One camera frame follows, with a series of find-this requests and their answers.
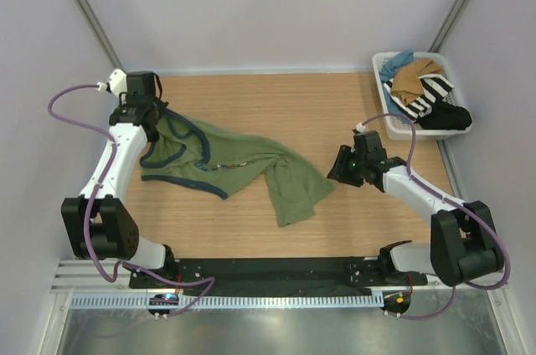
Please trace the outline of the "green tank top blue trim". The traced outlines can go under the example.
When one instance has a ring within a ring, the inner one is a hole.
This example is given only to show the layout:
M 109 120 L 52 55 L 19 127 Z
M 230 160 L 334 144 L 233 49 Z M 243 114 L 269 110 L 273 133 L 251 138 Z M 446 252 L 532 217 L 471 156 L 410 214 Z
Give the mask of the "green tank top blue trim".
M 222 129 L 167 110 L 159 138 L 140 158 L 144 181 L 173 183 L 227 199 L 264 176 L 276 222 L 285 227 L 315 214 L 334 189 L 305 157 L 270 138 Z

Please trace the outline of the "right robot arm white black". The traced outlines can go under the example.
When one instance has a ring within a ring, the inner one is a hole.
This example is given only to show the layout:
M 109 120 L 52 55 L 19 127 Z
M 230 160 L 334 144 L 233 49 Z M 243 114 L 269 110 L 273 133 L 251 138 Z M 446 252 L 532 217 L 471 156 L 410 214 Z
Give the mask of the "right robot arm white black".
M 417 272 L 458 286 L 506 270 L 489 207 L 455 198 L 420 178 L 406 160 L 387 154 L 378 132 L 355 131 L 353 144 L 339 147 L 327 176 L 354 187 L 368 183 L 403 201 L 429 224 L 429 243 L 403 241 L 380 250 L 384 258 L 377 272 L 384 283 L 395 285 Z

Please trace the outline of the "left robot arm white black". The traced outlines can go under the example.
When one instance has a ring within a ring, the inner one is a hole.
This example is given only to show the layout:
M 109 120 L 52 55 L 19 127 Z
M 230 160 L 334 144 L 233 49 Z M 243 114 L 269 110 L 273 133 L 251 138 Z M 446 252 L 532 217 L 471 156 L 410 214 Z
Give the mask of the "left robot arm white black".
M 78 196 L 61 205 L 71 249 L 76 258 L 92 260 L 109 282 L 117 274 L 104 271 L 101 261 L 116 259 L 128 270 L 148 270 L 156 286 L 167 288 L 178 277 L 171 248 L 144 239 L 124 204 L 140 153 L 159 138 L 157 123 L 167 107 L 161 99 L 162 84 L 151 71 L 115 69 L 105 83 L 94 87 L 113 94 L 118 106 L 107 129 L 93 129 L 107 142 L 90 180 Z

